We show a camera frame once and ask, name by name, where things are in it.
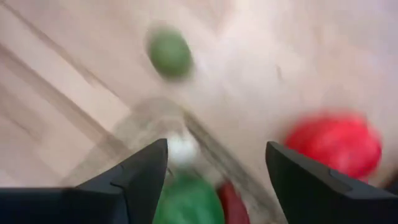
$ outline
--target green ball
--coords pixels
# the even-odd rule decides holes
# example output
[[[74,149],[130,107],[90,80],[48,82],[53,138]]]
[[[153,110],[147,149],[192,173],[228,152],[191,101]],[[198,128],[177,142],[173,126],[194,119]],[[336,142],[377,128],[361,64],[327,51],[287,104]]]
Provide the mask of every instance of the green ball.
[[[165,78],[182,78],[192,66],[188,44],[179,32],[159,30],[151,39],[149,56],[155,69]]]
[[[216,190],[200,177],[177,173],[163,185],[153,224],[225,224]]]

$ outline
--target ball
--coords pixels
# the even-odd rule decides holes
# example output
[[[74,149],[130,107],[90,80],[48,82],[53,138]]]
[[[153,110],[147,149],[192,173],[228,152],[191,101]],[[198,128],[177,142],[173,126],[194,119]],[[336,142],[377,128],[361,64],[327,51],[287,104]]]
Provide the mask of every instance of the ball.
[[[285,145],[346,174],[364,180],[381,159],[381,141],[359,114],[323,114],[299,122]]]
[[[177,167],[189,167],[197,158],[199,143],[190,133],[170,133],[167,136],[169,162]]]
[[[165,78],[183,78],[192,66],[189,46],[181,33],[163,28],[154,33],[149,44],[149,57],[155,69]]]

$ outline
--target white object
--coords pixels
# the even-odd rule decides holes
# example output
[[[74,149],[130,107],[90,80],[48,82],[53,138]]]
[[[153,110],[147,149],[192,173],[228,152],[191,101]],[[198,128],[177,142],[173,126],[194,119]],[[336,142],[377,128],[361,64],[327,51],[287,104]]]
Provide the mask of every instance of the white object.
[[[169,162],[177,167],[191,166],[199,154],[199,143],[188,131],[183,134],[169,134],[167,147]]]

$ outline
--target wooden floor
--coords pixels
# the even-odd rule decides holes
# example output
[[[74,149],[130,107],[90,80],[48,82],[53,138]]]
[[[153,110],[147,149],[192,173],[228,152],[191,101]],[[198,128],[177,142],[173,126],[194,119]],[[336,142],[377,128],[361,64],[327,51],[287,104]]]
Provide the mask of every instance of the wooden floor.
[[[138,103],[165,97],[264,185],[265,143],[320,108],[358,110],[382,134],[371,183],[398,160],[393,0],[5,0],[0,4],[0,186],[52,186]],[[166,83],[151,29],[181,30],[192,78]]]

